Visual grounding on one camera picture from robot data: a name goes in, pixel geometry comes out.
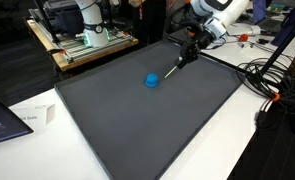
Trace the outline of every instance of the gray tray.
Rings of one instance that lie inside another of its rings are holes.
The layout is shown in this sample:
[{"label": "gray tray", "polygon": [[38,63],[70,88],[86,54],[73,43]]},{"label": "gray tray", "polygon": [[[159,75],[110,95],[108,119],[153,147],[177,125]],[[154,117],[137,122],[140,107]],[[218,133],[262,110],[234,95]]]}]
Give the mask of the gray tray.
[{"label": "gray tray", "polygon": [[[179,51],[160,42],[56,84],[111,179],[160,178],[241,84],[235,70],[201,57],[163,80]],[[144,85],[149,73],[158,87]]]}]

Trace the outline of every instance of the black cable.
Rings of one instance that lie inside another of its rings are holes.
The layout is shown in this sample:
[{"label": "black cable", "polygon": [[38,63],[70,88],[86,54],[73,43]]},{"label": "black cable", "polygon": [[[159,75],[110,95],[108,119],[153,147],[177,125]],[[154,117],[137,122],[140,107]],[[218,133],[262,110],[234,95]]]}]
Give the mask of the black cable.
[{"label": "black cable", "polygon": [[286,112],[284,112],[284,114],[283,114],[283,117],[282,117],[282,119],[281,120],[279,120],[279,121],[276,121],[276,119],[274,119],[273,121],[271,121],[269,124],[257,124],[257,127],[258,128],[260,128],[260,129],[269,129],[269,130],[276,130],[277,129],[277,127],[280,125],[280,122],[281,121],[283,121],[283,120],[285,120],[285,117],[286,117]]},{"label": "black cable", "polygon": [[[260,44],[258,44],[258,43],[251,42],[251,41],[248,41],[248,42],[251,43],[251,44],[253,44],[253,45],[256,46],[257,48],[264,50],[264,51],[267,51],[267,52],[270,52],[270,53],[274,53],[274,52],[275,52],[275,50],[273,50],[273,49],[271,49],[271,48],[268,48],[268,47],[265,47],[265,46],[262,46],[262,45],[260,45]],[[287,57],[287,58],[294,58],[294,57],[289,56],[289,55],[287,55],[287,54],[280,54],[280,55],[285,56],[285,57]]]},{"label": "black cable", "polygon": [[[295,114],[295,112],[288,111],[288,108],[292,104],[295,104],[295,77],[284,64],[278,61],[276,61],[263,76],[260,73],[260,69],[265,65],[266,60],[267,58],[254,59],[249,63],[238,65],[236,70],[237,76],[246,87],[254,93],[268,99],[267,102],[262,105],[260,110],[260,124],[257,123],[259,128],[271,128],[275,124],[275,122],[264,126],[261,124],[263,122],[261,119],[266,116],[266,109],[272,102],[279,104],[277,107],[281,112],[284,112],[285,114]],[[280,92],[275,92],[271,88],[271,85],[268,85],[266,78],[277,83],[279,86],[277,88]],[[274,99],[276,93],[280,95],[278,100]]]}]

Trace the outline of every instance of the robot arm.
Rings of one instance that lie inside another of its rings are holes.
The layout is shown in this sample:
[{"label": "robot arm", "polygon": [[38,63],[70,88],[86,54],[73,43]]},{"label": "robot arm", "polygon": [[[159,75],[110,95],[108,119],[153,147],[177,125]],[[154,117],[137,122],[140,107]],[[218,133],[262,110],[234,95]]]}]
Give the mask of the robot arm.
[{"label": "robot arm", "polygon": [[101,17],[97,0],[75,0],[84,18],[85,45],[88,47],[100,47],[108,44],[106,28]]},{"label": "robot arm", "polygon": [[191,0],[186,6],[191,7],[199,17],[205,17],[205,23],[193,37],[192,42],[185,43],[175,67],[165,76],[168,77],[177,67],[182,69],[186,64],[195,61],[201,49],[206,49],[214,40],[226,33],[226,28],[235,22],[246,10],[249,0]]}]

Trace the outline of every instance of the blue cup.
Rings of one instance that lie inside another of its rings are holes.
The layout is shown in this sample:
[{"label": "blue cup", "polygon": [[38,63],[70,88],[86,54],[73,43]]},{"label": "blue cup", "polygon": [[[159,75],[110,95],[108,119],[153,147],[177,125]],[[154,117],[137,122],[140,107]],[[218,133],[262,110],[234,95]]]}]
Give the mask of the blue cup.
[{"label": "blue cup", "polygon": [[148,74],[146,80],[145,80],[145,85],[147,87],[153,88],[158,85],[158,76],[156,74]]}]

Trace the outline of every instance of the cable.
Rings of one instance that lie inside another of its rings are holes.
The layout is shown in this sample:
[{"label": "cable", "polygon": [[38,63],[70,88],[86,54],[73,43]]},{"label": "cable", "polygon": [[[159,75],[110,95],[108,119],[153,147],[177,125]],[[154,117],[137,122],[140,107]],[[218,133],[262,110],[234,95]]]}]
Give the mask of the cable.
[{"label": "cable", "polygon": [[280,62],[275,62],[268,71],[262,75],[260,70],[266,64],[267,58],[254,59],[249,63],[242,63],[237,67],[237,76],[240,81],[251,91],[259,96],[267,98],[267,101],[261,106],[257,117],[257,126],[259,128],[271,128],[275,122],[262,125],[267,116],[267,107],[270,103],[277,103],[280,112],[286,114],[295,114],[288,109],[295,104],[295,77],[289,69]]},{"label": "cable", "polygon": [[[226,42],[227,43],[238,43],[239,41],[230,41],[230,42]],[[271,49],[271,48],[268,48],[268,47],[265,47],[265,46],[262,46],[258,43],[255,43],[255,42],[251,42],[251,41],[247,41],[247,43],[250,43],[252,45],[254,45],[255,47],[259,48],[259,49],[262,49],[264,51],[267,51],[267,52],[270,52],[270,53],[274,53],[275,50]],[[292,56],[289,56],[289,55],[286,55],[286,54],[281,54],[282,56],[284,57],[287,57],[292,63],[291,63],[291,66],[295,69],[295,64],[293,63],[293,59],[294,57]]]}]

